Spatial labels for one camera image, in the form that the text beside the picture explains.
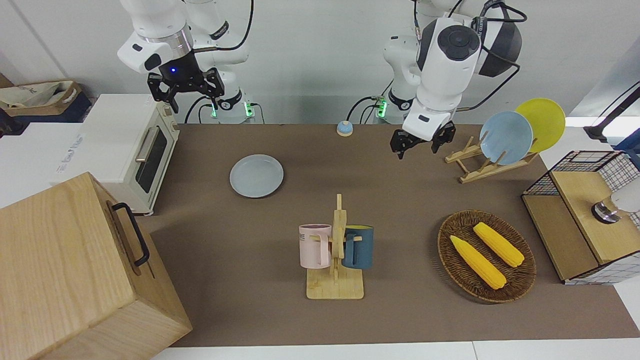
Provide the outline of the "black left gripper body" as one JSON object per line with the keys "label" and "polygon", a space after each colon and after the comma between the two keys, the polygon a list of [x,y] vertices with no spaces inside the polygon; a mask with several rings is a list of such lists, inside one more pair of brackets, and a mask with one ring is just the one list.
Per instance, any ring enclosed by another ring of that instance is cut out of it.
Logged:
{"label": "black left gripper body", "polygon": [[432,141],[434,139],[440,139],[442,141],[442,146],[446,143],[451,143],[454,139],[456,133],[456,127],[453,122],[448,122],[445,125],[442,125],[436,132],[432,140],[425,140],[420,137],[414,136],[409,132],[396,129],[394,130],[393,135],[390,140],[390,148],[392,151],[396,151],[398,147],[403,147],[404,150],[409,150],[414,146],[426,142],[430,142],[430,148],[432,150]]}

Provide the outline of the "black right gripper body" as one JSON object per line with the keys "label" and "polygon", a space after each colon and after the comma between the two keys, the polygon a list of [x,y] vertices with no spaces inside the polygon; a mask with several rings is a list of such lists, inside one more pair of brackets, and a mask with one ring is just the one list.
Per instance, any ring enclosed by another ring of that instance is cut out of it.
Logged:
{"label": "black right gripper body", "polygon": [[212,98],[214,89],[222,90],[222,96],[224,95],[224,82],[217,69],[190,74],[185,70],[179,73],[178,69],[170,69],[167,75],[152,72],[148,74],[147,84],[157,101],[170,101],[176,94],[188,92],[198,92]]}

